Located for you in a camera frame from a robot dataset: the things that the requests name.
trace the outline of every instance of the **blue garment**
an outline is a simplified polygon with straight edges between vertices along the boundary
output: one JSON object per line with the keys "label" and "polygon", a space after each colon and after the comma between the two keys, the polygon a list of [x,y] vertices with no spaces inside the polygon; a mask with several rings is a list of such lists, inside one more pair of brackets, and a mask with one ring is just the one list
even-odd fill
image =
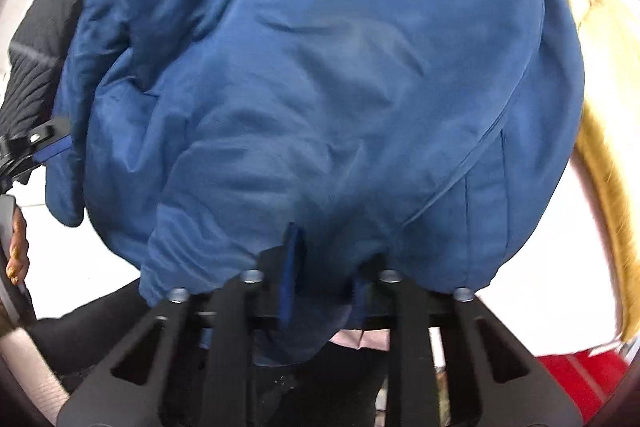
{"label": "blue garment", "polygon": [[295,222],[282,345],[308,356],[377,252],[429,289],[487,285],[545,210],[583,88],[565,0],[84,0],[47,205],[69,226],[86,208],[150,304],[219,287]]}

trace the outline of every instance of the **screw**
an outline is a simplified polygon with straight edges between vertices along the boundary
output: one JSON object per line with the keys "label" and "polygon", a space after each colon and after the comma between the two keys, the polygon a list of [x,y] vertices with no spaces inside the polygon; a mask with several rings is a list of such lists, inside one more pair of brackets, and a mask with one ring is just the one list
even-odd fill
{"label": "screw", "polygon": [[474,293],[469,288],[456,288],[453,290],[453,298],[459,302],[469,302],[474,299]]}
{"label": "screw", "polygon": [[254,284],[264,280],[264,273],[260,270],[247,270],[240,274],[240,279],[247,284]]}
{"label": "screw", "polygon": [[382,282],[389,284],[402,280],[402,276],[396,270],[382,270],[378,277]]}
{"label": "screw", "polygon": [[184,288],[174,288],[169,292],[169,295],[167,295],[167,298],[171,302],[175,302],[176,304],[187,302],[189,300],[189,297],[189,292]]}

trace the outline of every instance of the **yellow fabric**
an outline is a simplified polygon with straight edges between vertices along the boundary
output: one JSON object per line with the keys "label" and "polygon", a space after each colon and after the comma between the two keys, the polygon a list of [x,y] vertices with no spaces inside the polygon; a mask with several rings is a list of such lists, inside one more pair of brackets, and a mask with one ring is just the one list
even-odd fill
{"label": "yellow fabric", "polygon": [[628,341],[640,331],[640,20],[619,0],[569,1],[585,69],[576,148],[605,217]]}

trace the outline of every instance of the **red object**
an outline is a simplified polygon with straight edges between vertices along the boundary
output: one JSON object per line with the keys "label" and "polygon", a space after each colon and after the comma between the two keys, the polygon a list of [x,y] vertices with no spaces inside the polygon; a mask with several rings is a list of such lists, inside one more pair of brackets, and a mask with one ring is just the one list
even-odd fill
{"label": "red object", "polygon": [[594,357],[589,356],[589,351],[581,351],[538,360],[578,406],[585,423],[609,399],[628,370],[628,365],[614,351]]}

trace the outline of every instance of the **human hand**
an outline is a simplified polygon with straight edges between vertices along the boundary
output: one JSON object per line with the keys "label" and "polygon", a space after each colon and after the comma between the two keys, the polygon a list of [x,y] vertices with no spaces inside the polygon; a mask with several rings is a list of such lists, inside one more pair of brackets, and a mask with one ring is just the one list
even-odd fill
{"label": "human hand", "polygon": [[14,209],[14,233],[11,237],[9,252],[11,259],[6,264],[6,276],[14,285],[22,284],[29,271],[29,241],[27,241],[27,222],[18,205]]}

